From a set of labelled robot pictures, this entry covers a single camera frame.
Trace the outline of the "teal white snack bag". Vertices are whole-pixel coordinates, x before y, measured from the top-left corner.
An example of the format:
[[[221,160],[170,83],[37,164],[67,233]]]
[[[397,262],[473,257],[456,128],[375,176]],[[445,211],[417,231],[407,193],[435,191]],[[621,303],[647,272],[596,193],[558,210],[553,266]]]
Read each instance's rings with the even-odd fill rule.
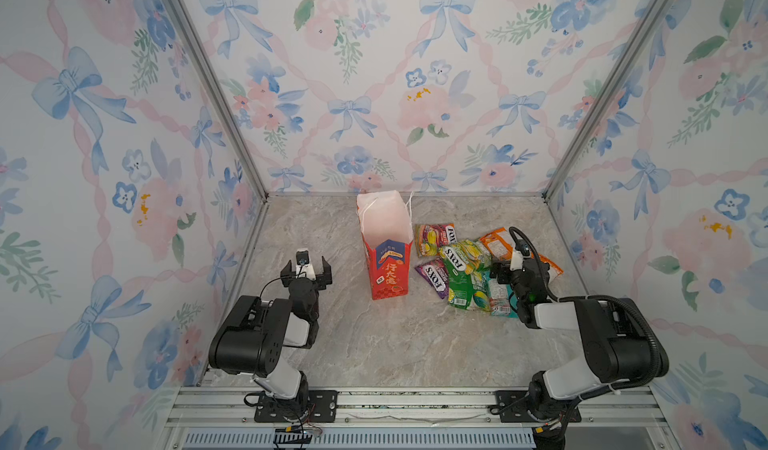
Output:
[[[496,279],[488,281],[490,314],[494,317],[518,318],[517,297],[509,284],[501,284]]]

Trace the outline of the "yellow green Fox's candy bag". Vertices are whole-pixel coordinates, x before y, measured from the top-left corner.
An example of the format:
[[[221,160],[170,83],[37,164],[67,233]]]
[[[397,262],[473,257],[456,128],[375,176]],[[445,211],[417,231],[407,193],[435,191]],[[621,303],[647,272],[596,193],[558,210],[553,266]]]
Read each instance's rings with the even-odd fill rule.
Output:
[[[479,242],[462,240],[439,249],[439,256],[449,271],[472,274],[491,266],[490,252]]]

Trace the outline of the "red pink paper bag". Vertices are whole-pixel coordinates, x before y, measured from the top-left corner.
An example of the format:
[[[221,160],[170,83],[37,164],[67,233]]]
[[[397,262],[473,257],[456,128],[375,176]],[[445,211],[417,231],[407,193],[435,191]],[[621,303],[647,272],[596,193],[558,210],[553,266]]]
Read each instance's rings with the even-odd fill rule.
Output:
[[[409,205],[397,191],[359,194],[356,204],[372,299],[407,295],[414,240]]]

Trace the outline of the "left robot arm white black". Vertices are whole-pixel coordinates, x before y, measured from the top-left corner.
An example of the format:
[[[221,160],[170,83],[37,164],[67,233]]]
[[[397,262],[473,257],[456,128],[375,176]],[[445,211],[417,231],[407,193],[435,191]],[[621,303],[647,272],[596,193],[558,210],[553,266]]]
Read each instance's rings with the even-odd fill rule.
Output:
[[[291,425],[332,423],[338,392],[312,390],[306,374],[294,368],[283,350],[313,347],[319,333],[320,292],[333,283],[326,259],[316,272],[306,250],[296,253],[276,279],[286,298],[241,296],[217,330],[208,365],[229,375],[249,375],[258,390],[244,397],[257,423]]]

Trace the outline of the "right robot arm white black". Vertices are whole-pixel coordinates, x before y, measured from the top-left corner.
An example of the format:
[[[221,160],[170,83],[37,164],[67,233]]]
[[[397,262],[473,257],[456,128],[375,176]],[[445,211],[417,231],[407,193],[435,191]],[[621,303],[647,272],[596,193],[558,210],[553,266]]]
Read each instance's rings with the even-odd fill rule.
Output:
[[[547,293],[548,270],[536,258],[491,266],[491,281],[508,287],[512,309],[526,328],[576,331],[582,347],[568,363],[534,374],[526,391],[497,391],[489,412],[503,422],[572,420],[580,402],[645,386],[669,371],[666,350],[632,299],[592,295],[555,301]]]

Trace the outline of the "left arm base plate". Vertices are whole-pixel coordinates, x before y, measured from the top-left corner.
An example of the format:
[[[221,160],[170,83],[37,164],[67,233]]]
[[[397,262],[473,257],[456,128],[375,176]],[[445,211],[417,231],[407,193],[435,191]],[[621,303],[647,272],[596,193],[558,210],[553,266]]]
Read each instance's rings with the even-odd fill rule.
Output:
[[[253,409],[256,423],[334,423],[338,397],[335,390],[300,390],[294,399],[253,392],[244,397],[244,403]]]

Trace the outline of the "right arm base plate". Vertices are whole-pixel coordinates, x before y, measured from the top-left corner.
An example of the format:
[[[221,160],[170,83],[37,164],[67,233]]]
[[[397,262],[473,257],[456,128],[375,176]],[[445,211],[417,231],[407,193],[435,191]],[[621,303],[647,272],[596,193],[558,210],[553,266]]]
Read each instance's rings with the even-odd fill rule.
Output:
[[[553,400],[530,396],[527,390],[497,390],[495,403],[488,407],[502,423],[548,423],[560,421],[575,400]]]

